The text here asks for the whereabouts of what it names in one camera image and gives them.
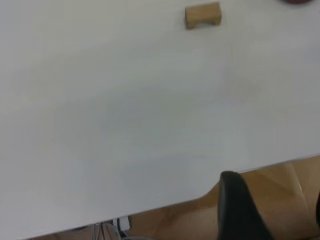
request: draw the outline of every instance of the white table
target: white table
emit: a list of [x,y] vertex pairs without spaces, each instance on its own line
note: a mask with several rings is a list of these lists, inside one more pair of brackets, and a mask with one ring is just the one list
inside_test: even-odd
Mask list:
[[0,2],[0,239],[199,198],[320,152],[320,1]]

